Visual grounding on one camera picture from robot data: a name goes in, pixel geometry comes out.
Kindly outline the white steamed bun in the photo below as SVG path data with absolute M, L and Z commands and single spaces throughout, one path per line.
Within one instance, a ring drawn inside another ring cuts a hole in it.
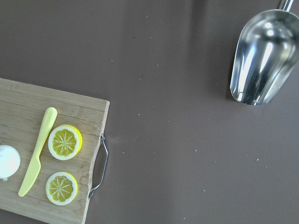
M 21 157 L 18 151 L 9 145 L 0 146 L 0 178 L 3 181 L 12 176 L 20 167 Z

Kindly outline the upper lemon half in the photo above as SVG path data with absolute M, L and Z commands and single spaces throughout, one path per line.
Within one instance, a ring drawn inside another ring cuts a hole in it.
M 71 125 L 60 125 L 53 129 L 48 138 L 51 155 L 58 160 L 69 160 L 81 150 L 83 138 L 81 132 Z

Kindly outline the lemon half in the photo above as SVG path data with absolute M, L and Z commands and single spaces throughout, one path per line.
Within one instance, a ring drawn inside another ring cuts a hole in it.
M 66 203 L 72 201 L 78 192 L 78 183 L 73 175 L 67 172 L 54 173 L 46 183 L 46 194 L 50 201 Z
M 81 150 L 83 138 L 81 132 L 71 125 L 60 125 L 53 129 L 48 138 L 51 155 L 58 160 L 69 160 Z

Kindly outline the lower lemon half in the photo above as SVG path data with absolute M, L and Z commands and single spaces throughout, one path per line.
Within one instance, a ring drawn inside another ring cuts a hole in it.
M 78 183 L 73 175 L 67 172 L 54 173 L 46 183 L 46 194 L 50 201 L 66 203 L 72 201 L 78 192 Z

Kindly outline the bamboo cutting board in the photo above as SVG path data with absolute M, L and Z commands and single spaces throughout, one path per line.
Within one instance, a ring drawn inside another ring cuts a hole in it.
M 44 146 L 40 154 L 40 173 L 30 191 L 20 197 L 18 191 L 36 145 L 44 112 L 49 107 L 58 112 L 54 126 L 76 127 L 82 134 L 83 145 L 76 156 L 65 161 L 54 158 Z M 1 210 L 49 224 L 83 224 L 108 109 L 107 100 L 1 79 L 0 142 L 14 147 L 21 157 L 16 173 L 0 183 Z M 75 199 L 64 206 L 51 203 L 45 190 L 48 178 L 59 171 L 72 174 L 78 183 Z

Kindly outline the yellow plastic knife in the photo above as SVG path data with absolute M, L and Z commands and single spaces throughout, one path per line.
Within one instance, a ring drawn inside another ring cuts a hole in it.
M 55 123 L 56 118 L 57 118 L 56 108 L 54 107 L 47 108 L 43 116 L 36 145 L 30 163 L 28 165 L 28 169 L 26 171 L 23 182 L 18 191 L 19 197 L 23 197 L 29 192 L 29 190 L 32 188 L 39 175 L 39 172 L 41 170 L 40 154 L 47 140 L 47 137 Z

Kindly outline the steel scoop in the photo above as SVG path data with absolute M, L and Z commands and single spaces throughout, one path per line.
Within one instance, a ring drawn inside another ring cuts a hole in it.
M 230 91 L 243 104 L 271 102 L 299 62 L 299 18 L 293 1 L 252 17 L 237 43 Z

